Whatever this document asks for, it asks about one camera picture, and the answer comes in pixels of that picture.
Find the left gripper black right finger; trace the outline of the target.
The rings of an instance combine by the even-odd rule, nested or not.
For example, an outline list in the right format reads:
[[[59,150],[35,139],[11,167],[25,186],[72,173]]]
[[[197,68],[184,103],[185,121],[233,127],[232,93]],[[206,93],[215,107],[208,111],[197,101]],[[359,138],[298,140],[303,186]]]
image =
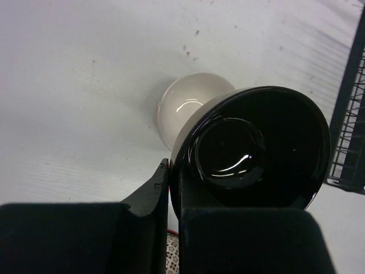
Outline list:
[[[322,231],[307,212],[214,204],[186,169],[179,173],[181,273],[334,273]]]

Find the beige bowl row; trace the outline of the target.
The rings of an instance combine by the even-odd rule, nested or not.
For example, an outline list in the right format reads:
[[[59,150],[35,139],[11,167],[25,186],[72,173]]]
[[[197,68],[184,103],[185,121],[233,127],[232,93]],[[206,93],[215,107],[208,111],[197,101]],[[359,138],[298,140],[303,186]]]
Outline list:
[[[187,120],[211,99],[235,90],[225,78],[211,72],[193,72],[174,81],[156,107],[156,127],[169,150]]]
[[[225,207],[304,210],[327,175],[330,156],[326,118],[303,93],[261,86],[219,95],[188,119],[174,143],[174,212],[183,206],[183,176]]]

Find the beige bowl back row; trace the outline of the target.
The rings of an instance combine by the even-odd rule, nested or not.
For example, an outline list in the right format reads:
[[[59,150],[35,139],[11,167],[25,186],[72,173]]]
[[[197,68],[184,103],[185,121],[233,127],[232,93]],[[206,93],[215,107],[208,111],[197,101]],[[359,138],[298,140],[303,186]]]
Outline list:
[[[304,210],[327,175],[330,156],[326,118],[303,93],[261,86],[219,95],[188,119],[174,143],[174,212],[183,206],[183,176],[225,207]]]

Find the brown patterned ceramic bowl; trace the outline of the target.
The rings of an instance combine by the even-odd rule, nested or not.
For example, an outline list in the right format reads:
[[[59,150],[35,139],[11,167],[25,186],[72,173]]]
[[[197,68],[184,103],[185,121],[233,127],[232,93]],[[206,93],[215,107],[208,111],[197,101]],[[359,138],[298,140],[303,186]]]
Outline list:
[[[166,274],[179,274],[179,235],[175,231],[167,232]]]

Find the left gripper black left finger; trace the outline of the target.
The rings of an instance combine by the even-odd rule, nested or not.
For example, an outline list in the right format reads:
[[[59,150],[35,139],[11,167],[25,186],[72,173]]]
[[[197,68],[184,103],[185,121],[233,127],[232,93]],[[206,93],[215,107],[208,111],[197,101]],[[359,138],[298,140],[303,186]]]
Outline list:
[[[2,273],[164,273],[169,163],[120,202],[1,206]]]

